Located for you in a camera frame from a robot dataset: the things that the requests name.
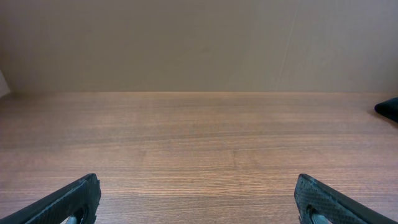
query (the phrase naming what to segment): table surface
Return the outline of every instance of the table surface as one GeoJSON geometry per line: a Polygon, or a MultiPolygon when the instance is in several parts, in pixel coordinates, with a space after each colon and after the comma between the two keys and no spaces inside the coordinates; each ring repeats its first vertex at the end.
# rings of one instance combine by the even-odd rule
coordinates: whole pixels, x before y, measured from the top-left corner
{"type": "Polygon", "coordinates": [[[298,223],[312,175],[398,220],[377,93],[58,93],[0,100],[0,217],[94,172],[97,223],[298,223]]]}

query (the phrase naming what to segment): black fabric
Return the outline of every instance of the black fabric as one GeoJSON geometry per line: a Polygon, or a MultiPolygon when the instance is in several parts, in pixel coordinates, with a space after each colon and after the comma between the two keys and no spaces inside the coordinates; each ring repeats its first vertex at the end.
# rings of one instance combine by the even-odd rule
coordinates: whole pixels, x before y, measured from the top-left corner
{"type": "Polygon", "coordinates": [[[398,122],[398,97],[379,103],[374,107],[379,114],[398,122]]]}

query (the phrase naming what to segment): wood grain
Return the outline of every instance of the wood grain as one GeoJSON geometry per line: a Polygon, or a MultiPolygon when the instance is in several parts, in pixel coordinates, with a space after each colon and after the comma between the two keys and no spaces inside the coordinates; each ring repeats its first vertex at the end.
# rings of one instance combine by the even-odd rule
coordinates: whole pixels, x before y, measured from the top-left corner
{"type": "Polygon", "coordinates": [[[307,173],[398,220],[398,129],[359,93],[58,93],[0,101],[0,217],[94,172],[97,223],[298,223],[307,173]]]}

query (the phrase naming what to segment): wood plank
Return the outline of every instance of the wood plank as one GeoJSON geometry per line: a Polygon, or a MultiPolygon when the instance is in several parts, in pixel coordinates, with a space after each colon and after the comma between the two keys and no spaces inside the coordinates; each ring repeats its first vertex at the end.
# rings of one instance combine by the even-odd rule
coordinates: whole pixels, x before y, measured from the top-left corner
{"type": "Polygon", "coordinates": [[[0,217],[94,172],[97,223],[297,223],[307,173],[398,220],[390,94],[57,93],[0,101],[0,217]]]}

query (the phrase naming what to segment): wooden table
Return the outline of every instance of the wooden table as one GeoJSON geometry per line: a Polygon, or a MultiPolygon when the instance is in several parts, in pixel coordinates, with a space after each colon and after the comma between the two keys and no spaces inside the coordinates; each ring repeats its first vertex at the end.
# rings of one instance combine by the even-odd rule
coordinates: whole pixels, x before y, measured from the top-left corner
{"type": "Polygon", "coordinates": [[[62,93],[0,101],[0,217],[94,172],[97,223],[298,223],[307,173],[398,220],[391,94],[62,93]]]}

